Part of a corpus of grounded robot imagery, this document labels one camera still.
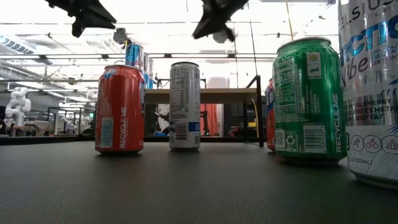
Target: celsius can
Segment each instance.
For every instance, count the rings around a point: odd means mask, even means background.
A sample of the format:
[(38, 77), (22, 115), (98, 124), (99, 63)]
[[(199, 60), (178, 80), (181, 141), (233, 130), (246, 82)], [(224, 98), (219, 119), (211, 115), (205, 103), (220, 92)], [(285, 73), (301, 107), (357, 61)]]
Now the celsius can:
[(95, 150), (137, 153), (144, 145), (144, 79), (127, 65), (105, 68), (99, 78)]
[(137, 44), (126, 47), (125, 64), (138, 68), (144, 74), (144, 48)]
[(287, 162), (333, 165), (346, 157), (339, 56), (309, 37), (277, 51), (273, 64), (275, 150)]
[(348, 168), (398, 189), (398, 1), (338, 4)]
[(169, 146), (174, 151), (197, 151), (200, 147), (200, 71), (192, 62), (170, 69)]
[(274, 88), (272, 79), (269, 80), (266, 89), (267, 106), (267, 147), (275, 151), (275, 113), (274, 113)]

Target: blue can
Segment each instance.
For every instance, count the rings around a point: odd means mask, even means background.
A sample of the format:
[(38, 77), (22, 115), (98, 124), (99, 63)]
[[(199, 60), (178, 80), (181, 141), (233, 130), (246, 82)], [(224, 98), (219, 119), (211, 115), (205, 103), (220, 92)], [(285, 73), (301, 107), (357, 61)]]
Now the blue can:
[(144, 73), (144, 48), (137, 44), (129, 44), (126, 47), (126, 65), (138, 68)]

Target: silver can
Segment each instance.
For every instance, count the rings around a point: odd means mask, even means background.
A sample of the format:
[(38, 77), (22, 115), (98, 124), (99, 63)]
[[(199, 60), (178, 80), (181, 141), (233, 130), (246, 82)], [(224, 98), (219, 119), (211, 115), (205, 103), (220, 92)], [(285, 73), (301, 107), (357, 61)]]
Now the silver can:
[(348, 168), (398, 189), (398, 1), (340, 0)]
[(173, 151), (200, 147), (200, 71), (192, 62), (178, 62), (170, 69), (170, 132)]

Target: ceiling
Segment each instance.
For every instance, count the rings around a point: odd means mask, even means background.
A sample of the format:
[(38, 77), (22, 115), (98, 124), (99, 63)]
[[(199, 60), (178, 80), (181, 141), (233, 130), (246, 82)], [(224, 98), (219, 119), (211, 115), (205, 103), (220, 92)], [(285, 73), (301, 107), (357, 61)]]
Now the ceiling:
[[(102, 5), (118, 20), (116, 27), (126, 28), (128, 36), (141, 44), (146, 52), (156, 53), (253, 53), (275, 54), (277, 49), (291, 40), (289, 17), (284, 0), (250, 0), (249, 6), (239, 10), (227, 25), (238, 37), (234, 45), (217, 44), (211, 37), (193, 40), (191, 34), (202, 14), (200, 0), (100, 0)], [(289, 3), (294, 39), (306, 36), (324, 36), (338, 50), (337, 10), (327, 0), (302, 0)], [(35, 54), (115, 54), (122, 53), (121, 46), (113, 41), (113, 30), (87, 29), (77, 39), (71, 35), (74, 18), (59, 8), (51, 9), (44, 0), (13, 0), (0, 9), (0, 30), (4, 34), (34, 44)], [(206, 72), (228, 74), (256, 72), (253, 60), (193, 59)], [(53, 77), (98, 78), (104, 65), (115, 60), (53, 60), (47, 72)], [(155, 59), (154, 73), (169, 75), (170, 64), (175, 59)], [(40, 74), (44, 64), (33, 60), (11, 60), (14, 64)], [(272, 60), (257, 64), (259, 74), (266, 83), (271, 76)]]

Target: gray tabletop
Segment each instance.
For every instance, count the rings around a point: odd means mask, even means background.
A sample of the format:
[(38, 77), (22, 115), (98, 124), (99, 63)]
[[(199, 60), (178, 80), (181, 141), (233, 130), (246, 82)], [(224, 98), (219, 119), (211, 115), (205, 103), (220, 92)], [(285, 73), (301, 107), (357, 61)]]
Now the gray tabletop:
[(0, 146), (0, 223), (392, 223), (398, 214), (398, 192), (356, 181), (346, 160), (288, 166), (240, 143), (199, 153), (145, 143), (140, 156), (111, 158), (93, 148)]

